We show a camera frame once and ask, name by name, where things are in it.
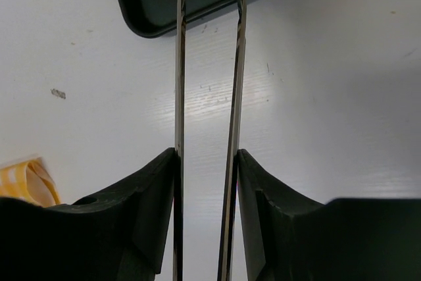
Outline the stainless steel tongs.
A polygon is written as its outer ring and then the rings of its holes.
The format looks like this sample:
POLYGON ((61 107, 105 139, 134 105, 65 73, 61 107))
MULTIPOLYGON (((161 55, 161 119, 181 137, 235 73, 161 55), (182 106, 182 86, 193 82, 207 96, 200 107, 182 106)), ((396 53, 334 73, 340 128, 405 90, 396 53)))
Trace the stainless steel tongs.
MULTIPOLYGON (((237 0, 238 23, 234 65, 234 82, 230 110, 230 128, 224 184, 224 202, 218 256, 218 280, 232 279, 235 203, 241 106, 245 66, 247 0, 237 0)), ((174 176, 174 247, 173 280, 183 279, 184 246, 184 141, 185 141, 185 60, 186 60, 186 0, 177 0, 176 7, 176 66, 175 66, 175 142, 178 171, 174 176)))

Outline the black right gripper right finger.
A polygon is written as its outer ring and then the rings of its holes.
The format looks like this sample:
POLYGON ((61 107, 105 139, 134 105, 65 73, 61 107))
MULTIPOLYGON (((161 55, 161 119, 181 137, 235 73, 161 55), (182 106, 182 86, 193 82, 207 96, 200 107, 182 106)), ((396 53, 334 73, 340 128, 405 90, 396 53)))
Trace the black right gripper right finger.
POLYGON ((420 279, 419 199, 322 204, 265 171, 246 150, 237 159, 248 279, 420 279))

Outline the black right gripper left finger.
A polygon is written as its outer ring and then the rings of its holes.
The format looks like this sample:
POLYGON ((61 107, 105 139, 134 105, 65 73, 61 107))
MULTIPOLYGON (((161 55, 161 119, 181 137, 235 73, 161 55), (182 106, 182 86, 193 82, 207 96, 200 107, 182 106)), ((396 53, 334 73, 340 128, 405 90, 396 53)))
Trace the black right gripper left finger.
POLYGON ((1 199, 2 280, 154 280, 172 209, 176 152, 164 150, 77 202, 1 199))

